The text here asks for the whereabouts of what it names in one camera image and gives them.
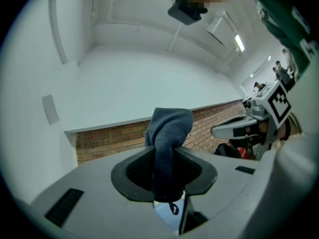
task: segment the white pipe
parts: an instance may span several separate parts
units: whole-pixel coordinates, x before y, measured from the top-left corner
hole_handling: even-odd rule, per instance
[[[176,31],[176,33],[175,33],[175,35],[174,35],[174,38],[173,38],[173,40],[172,40],[171,43],[170,43],[168,52],[171,52],[171,50],[172,50],[172,48],[173,48],[173,45],[174,45],[174,43],[175,43],[175,40],[176,40],[176,38],[177,38],[177,36],[178,36],[178,34],[179,34],[179,32],[180,32],[180,29],[181,29],[181,26],[182,26],[182,25],[183,25],[183,23],[180,23],[180,24],[179,24],[178,29],[177,29],[177,31]]]
[[[233,51],[229,54],[229,56],[226,58],[226,60],[218,67],[217,69],[217,73],[219,73],[219,71],[223,68],[223,66],[230,60],[231,56],[234,54],[234,52],[236,51],[236,47],[233,49]]]
[[[167,30],[164,30],[164,29],[160,29],[158,27],[155,27],[155,26],[150,26],[150,25],[144,25],[144,24],[140,24],[140,23],[133,23],[133,22],[127,22],[127,21],[119,21],[119,20],[114,20],[112,19],[111,17],[111,11],[112,11],[112,8],[113,8],[113,0],[110,1],[110,8],[109,8],[109,21],[111,23],[117,23],[117,24],[126,24],[126,25],[135,25],[135,26],[144,26],[144,27],[149,27],[149,28],[153,28],[153,29],[157,29],[157,30],[160,30],[160,31],[163,31],[163,32],[166,32],[166,33],[169,33],[169,34],[173,34],[172,32],[169,32]],[[182,39],[186,40],[186,41],[189,41],[195,45],[197,45],[198,47],[202,48],[203,50],[206,50],[208,53],[212,54],[215,58],[217,58],[219,61],[222,61],[221,57],[219,54],[215,53],[215,52],[212,52],[208,49],[206,49],[204,46],[186,38],[186,37],[181,37]]]
[[[94,14],[94,0],[92,0],[92,6],[91,6],[91,48],[94,47],[94,38],[93,38],[93,14]]]
[[[244,92],[245,95],[248,96],[246,89],[244,88],[243,85],[239,85],[239,87],[241,88],[241,90]]]
[[[60,35],[58,18],[57,18],[56,0],[49,0],[48,9],[49,9],[49,20],[50,20],[50,27],[51,27],[53,42],[54,42],[56,51],[58,53],[58,56],[60,58],[61,64],[66,64],[68,62],[68,59],[66,57],[61,35]]]

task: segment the white wall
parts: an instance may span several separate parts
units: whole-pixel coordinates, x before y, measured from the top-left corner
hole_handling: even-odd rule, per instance
[[[48,0],[30,0],[0,54],[0,168],[14,196],[30,203],[77,166],[74,136],[49,125],[41,97],[64,67],[57,55]]]
[[[59,33],[68,61],[80,61],[91,48],[93,0],[56,0]]]
[[[79,68],[74,92],[59,112],[67,131],[143,120],[156,107],[196,109],[240,99],[226,76],[149,47],[96,47]]]
[[[249,97],[255,97],[257,94],[257,88],[254,88],[255,82],[269,83],[275,81],[276,75],[273,71],[273,67],[276,67],[276,61],[280,61],[283,68],[287,68],[287,63],[284,54],[282,53],[283,46],[279,46],[275,53],[273,53],[271,60],[267,61],[257,73],[253,74],[252,78],[248,78],[243,87],[247,91]]]
[[[251,74],[256,72],[279,45],[279,41],[261,24],[254,38],[245,44],[245,51],[242,56],[230,63],[232,70],[227,73],[227,76],[234,83],[236,89],[240,89],[239,85],[243,84]]]

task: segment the blue towel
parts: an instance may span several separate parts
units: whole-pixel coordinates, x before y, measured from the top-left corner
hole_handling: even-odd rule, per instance
[[[183,189],[174,181],[173,150],[181,147],[193,126],[193,114],[186,109],[156,108],[146,132],[146,146],[155,147],[152,191],[158,202],[175,202]]]

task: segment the ceiling light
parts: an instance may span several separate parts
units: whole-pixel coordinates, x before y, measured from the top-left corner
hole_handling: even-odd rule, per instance
[[[239,35],[237,34],[236,37],[235,37],[235,40],[240,48],[240,50],[243,52],[245,50],[245,47],[244,47],[244,44],[243,42],[241,41]]]

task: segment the person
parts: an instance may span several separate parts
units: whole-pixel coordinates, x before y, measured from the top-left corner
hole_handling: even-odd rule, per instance
[[[254,85],[254,88],[255,87],[257,87],[258,88],[258,92],[260,92],[260,91],[262,91],[262,89],[264,88],[264,87],[266,87],[266,84],[264,84],[264,83],[258,83],[258,82],[255,82],[255,85]]]
[[[276,67],[273,67],[273,71],[274,71],[274,73],[276,74],[276,79],[275,79],[275,81],[280,81],[280,76],[279,76],[279,74],[278,74],[277,68],[276,68]]]
[[[296,67],[293,63],[293,60],[291,58],[291,55],[286,49],[283,49],[283,54],[286,57],[286,63],[287,63],[287,71],[293,71],[293,73],[296,71]]]
[[[276,61],[277,65],[277,73],[280,76],[280,80],[285,86],[285,89],[289,91],[295,84],[294,80],[290,78],[290,75],[288,74],[287,70],[285,70],[282,66],[280,61]]]
[[[289,74],[290,78],[293,80],[293,83],[295,84],[296,81],[295,81],[295,73],[294,73],[294,71],[290,67],[288,67],[287,71],[288,71],[288,74]]]

